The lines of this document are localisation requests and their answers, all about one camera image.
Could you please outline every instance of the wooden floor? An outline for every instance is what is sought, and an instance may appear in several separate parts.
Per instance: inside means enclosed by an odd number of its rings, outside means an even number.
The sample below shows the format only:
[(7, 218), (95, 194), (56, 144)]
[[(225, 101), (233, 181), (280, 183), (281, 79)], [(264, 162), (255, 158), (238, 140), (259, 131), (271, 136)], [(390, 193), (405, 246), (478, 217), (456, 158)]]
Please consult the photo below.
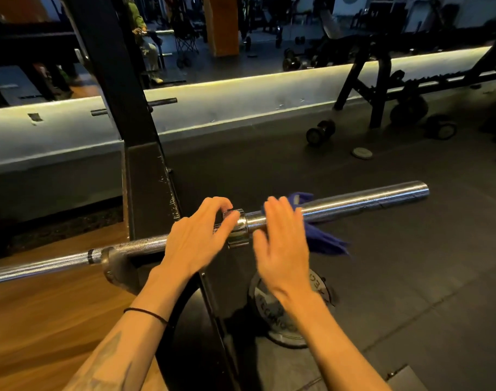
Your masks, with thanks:
[[(0, 266), (126, 241), (123, 223), (0, 260)], [(134, 296), (98, 266), (0, 284), (0, 391), (61, 390)], [(166, 386), (155, 361), (144, 391)]]

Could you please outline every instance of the black metal frame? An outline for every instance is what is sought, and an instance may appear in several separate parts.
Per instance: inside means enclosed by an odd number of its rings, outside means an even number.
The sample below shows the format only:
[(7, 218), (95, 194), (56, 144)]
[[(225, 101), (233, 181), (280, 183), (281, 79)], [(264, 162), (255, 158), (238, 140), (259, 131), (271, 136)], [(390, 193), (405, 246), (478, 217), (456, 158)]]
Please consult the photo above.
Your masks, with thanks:
[[(93, 115), (109, 113), (111, 120), (124, 141), (123, 150), (123, 199), (125, 219), (128, 220), (130, 239), (166, 234), (179, 219), (177, 196), (155, 129), (151, 111), (153, 106), (173, 104), (177, 99), (165, 99), (148, 104), (134, 69), (131, 58), (137, 45), (127, 40), (131, 37), (129, 25), (120, 13), (122, 0), (62, 0), (76, 36), (82, 47), (86, 65), (101, 86), (104, 110), (94, 110)], [(134, 258), (138, 272), (162, 260), (162, 254)], [(207, 373), (213, 389), (235, 389), (232, 371), (228, 364), (219, 328), (207, 296), (204, 274), (195, 275), (179, 298), (169, 323), (173, 326), (189, 297), (200, 288), (212, 323), (220, 356)], [(173, 329), (167, 328), (156, 358), (161, 373), (168, 383), (173, 383), (170, 349)]]
[[(473, 33), (478, 35), (483, 31), (481, 29), (463, 29), (461, 35)], [(457, 32), (452, 32), (451, 35), (438, 33), (445, 43), (449, 43), (458, 37)], [(468, 71), (458, 71), (452, 74), (437, 75), (434, 77), (425, 77), (415, 80), (402, 81), (391, 75), (391, 57), (389, 52), (405, 48), (407, 44), (415, 46), (413, 42), (406, 43), (406, 38), (416, 40), (419, 43), (427, 43), (429, 39), (434, 39), (433, 33), (408, 34), (396, 37), (388, 36), (370, 36), (360, 45), (358, 53), (355, 57), (351, 70), (346, 78), (342, 90), (335, 102), (333, 108), (340, 111), (344, 108), (345, 102), (348, 99), (349, 93), (355, 89), (362, 98), (364, 98), (373, 107), (369, 128), (379, 128), (382, 124), (383, 110), (386, 101), (399, 99), (405, 96), (405, 92), (401, 89), (409, 87), (414, 88), (416, 95), (422, 95), (431, 92), (437, 92), (445, 89), (452, 89), (461, 86), (468, 86), (486, 81), (496, 80), (496, 36), (495, 42), (491, 48), (482, 56), (481, 59)], [(378, 75), (376, 86), (368, 87), (358, 79), (365, 63), (369, 61), (371, 56), (374, 56), (378, 61)]]

